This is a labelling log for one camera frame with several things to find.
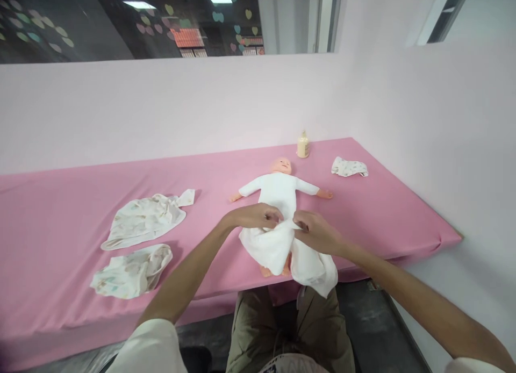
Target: floor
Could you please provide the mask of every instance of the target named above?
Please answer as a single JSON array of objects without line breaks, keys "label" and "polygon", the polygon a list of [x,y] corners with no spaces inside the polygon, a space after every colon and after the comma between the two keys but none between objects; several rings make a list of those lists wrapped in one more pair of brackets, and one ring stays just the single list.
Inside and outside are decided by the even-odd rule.
[{"label": "floor", "polygon": [[[371,280],[339,283],[340,310],[346,317],[357,372],[430,373],[390,297]],[[295,302],[276,308],[276,320],[289,326],[295,320]],[[197,322],[177,329],[180,344],[206,346],[212,353],[213,369],[226,369],[230,348],[232,315]],[[118,352],[123,342],[80,353],[24,373],[96,373]]]}]

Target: doll arm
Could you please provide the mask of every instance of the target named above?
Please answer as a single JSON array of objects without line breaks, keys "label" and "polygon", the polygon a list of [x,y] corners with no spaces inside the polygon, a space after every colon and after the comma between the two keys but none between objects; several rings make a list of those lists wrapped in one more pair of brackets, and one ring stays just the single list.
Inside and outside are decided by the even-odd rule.
[{"label": "doll arm", "polygon": [[253,194],[254,192],[256,192],[262,188],[262,182],[263,182],[263,176],[258,177],[255,180],[252,180],[247,185],[242,186],[238,190],[238,193],[235,193],[234,195],[232,195],[230,197],[230,201],[235,202],[236,200],[238,200],[242,197],[250,196],[251,194]]},{"label": "doll arm", "polygon": [[317,196],[320,198],[330,199],[333,197],[333,194],[330,191],[319,189],[317,186],[312,185],[306,181],[296,179],[296,189],[306,193],[310,196]]}]

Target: doll face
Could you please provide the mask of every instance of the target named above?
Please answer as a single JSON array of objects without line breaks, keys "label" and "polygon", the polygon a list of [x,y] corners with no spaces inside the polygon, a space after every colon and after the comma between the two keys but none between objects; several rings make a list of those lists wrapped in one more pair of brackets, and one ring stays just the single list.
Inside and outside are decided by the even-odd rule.
[{"label": "doll face", "polygon": [[274,161],[273,165],[270,167],[270,171],[272,173],[292,173],[292,166],[290,161],[287,158],[278,158]]}]

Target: pink table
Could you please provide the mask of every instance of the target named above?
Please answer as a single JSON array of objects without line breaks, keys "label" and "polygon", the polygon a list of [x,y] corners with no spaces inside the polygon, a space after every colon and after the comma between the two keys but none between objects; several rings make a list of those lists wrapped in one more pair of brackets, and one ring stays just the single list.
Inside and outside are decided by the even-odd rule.
[{"label": "pink table", "polygon": [[[346,237],[383,258],[413,262],[461,241],[355,140],[313,143],[306,160],[295,151],[279,146],[0,177],[5,369],[29,368],[127,338],[154,293],[132,300],[98,296],[89,288],[93,273],[112,256],[164,242],[174,259],[163,279],[227,211],[257,201],[258,194],[236,204],[227,198],[279,156],[292,160],[294,175],[334,192],[332,200],[298,195],[298,208],[320,212]],[[332,175],[337,155],[365,162],[369,177]],[[185,221],[168,234],[131,248],[100,249],[115,212],[128,201],[155,193],[180,195],[187,188],[197,190],[196,202],[184,208]],[[341,281],[364,277],[343,259],[335,263]],[[234,231],[182,323],[232,312],[237,291],[287,280],[263,278]]]}]

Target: pink wall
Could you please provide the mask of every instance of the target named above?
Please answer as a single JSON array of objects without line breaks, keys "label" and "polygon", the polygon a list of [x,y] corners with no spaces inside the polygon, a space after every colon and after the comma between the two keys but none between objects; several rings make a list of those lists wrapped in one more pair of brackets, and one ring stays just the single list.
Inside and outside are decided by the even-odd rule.
[{"label": "pink wall", "polygon": [[349,136],[358,7],[339,54],[1,65],[0,174]]},{"label": "pink wall", "polygon": [[[461,231],[409,271],[493,331],[516,358],[516,38],[404,47],[422,0],[383,0],[352,135]],[[402,312],[433,372],[449,355]]]}]

